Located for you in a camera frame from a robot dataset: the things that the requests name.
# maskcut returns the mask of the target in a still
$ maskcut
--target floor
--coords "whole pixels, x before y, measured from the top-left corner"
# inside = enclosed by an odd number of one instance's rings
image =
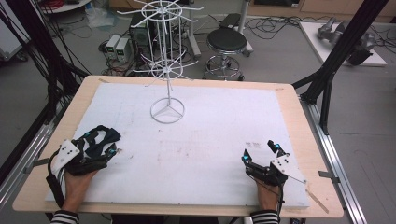
[[[63,13],[53,19],[65,27],[67,46],[92,74],[99,75],[106,67],[106,59],[99,45],[113,34],[123,34],[130,18],[115,17],[113,27],[88,28],[83,10]],[[203,17],[195,26],[200,28],[197,41],[202,52],[199,62],[187,67],[184,75],[202,78],[205,61],[214,54],[205,43],[205,34],[217,24]],[[388,28],[389,36],[396,36],[396,26],[376,26],[378,31]],[[248,82],[293,83],[320,68],[320,61],[303,32],[285,26],[272,39],[261,39],[246,29],[247,40],[254,48],[250,57],[237,55]],[[54,39],[61,53],[59,39]],[[387,62],[385,67],[342,66],[333,81],[329,114],[329,132],[346,170],[349,182],[358,198],[368,223],[396,221],[396,54],[385,48],[375,51]],[[33,62],[12,60],[0,67],[0,162],[32,124],[47,102],[47,84]],[[306,87],[296,90],[303,93]],[[16,212],[12,209],[12,195],[0,211],[2,223],[46,223],[43,214]],[[108,214],[82,214],[81,223],[109,223]],[[228,223],[230,217],[221,217]],[[282,223],[289,223],[283,218]],[[170,217],[167,223],[177,223]],[[351,223],[347,213],[340,219],[308,219],[307,223]]]

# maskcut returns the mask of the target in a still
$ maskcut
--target aluminum rail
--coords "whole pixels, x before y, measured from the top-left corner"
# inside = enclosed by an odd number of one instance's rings
[[[356,198],[355,193],[353,192],[353,189],[348,181],[347,174],[340,161],[340,158],[338,157],[337,151],[332,144],[332,139],[329,135],[326,135],[326,133],[323,132],[323,129],[320,127],[320,111],[316,105],[309,105],[306,102],[302,102],[302,105],[306,106],[310,113],[312,124],[318,132],[318,138],[322,146],[321,149],[326,156],[328,165],[332,169],[333,176],[338,177],[340,180],[340,183],[335,185],[343,197],[351,221],[355,224],[366,224],[367,221],[363,212],[361,211],[361,206],[359,205],[358,199]]]
[[[34,139],[21,155],[14,168],[8,174],[7,178],[0,187],[0,211],[6,205],[8,199],[14,190],[20,185],[26,174],[29,174],[33,168],[33,162],[37,160],[44,146],[50,140],[55,129],[53,119],[49,124],[41,126]]]

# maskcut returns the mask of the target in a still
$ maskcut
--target striped sleeve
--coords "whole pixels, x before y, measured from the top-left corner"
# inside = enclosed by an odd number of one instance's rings
[[[261,210],[250,214],[253,224],[278,224],[279,216],[274,210]]]
[[[78,215],[76,213],[59,210],[55,212],[50,224],[77,224]]]

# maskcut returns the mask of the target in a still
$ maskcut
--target table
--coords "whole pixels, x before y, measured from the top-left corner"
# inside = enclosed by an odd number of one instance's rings
[[[89,4],[90,2],[91,2],[91,0],[81,0],[78,2],[78,4],[64,4],[63,6],[61,6],[59,8],[55,8],[53,10],[51,10],[50,8],[43,7],[42,10],[45,14],[60,13],[60,12],[74,10],[79,7],[84,7],[85,5]]]
[[[53,133],[41,159],[49,157],[65,138],[71,139],[81,121],[86,109],[95,95],[97,87],[103,82],[131,83],[146,85],[152,78],[142,77],[86,77],[74,100],[68,107],[64,117]],[[165,85],[157,81],[155,85]],[[290,142],[299,162],[300,169],[309,180],[307,193],[311,206],[305,209],[282,209],[282,217],[341,217],[343,209],[332,185],[332,181],[319,177],[318,171],[326,171],[326,166],[318,151],[314,135],[309,127],[304,111],[294,88],[289,84],[224,82],[213,80],[185,80],[173,81],[176,86],[187,87],[221,87],[270,90],[276,93]],[[21,188],[13,207],[17,211],[53,212],[58,209],[54,202],[44,199],[49,191],[45,181],[46,166],[37,166]],[[257,210],[255,206],[227,206],[227,205],[169,205],[169,204],[130,204],[130,203],[84,203],[80,212],[89,213],[129,213],[129,214],[166,214],[166,215],[201,215],[201,216],[233,216],[246,217]]]

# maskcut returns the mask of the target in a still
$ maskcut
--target chair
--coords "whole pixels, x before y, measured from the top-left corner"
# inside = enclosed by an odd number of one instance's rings
[[[247,40],[241,33],[234,29],[220,28],[207,36],[206,43],[210,49],[213,49],[219,55],[212,56],[206,62],[206,72],[203,79],[206,79],[206,74],[223,77],[224,80],[236,75],[238,75],[239,81],[245,79],[239,70],[239,62],[228,56],[242,53],[246,49]]]

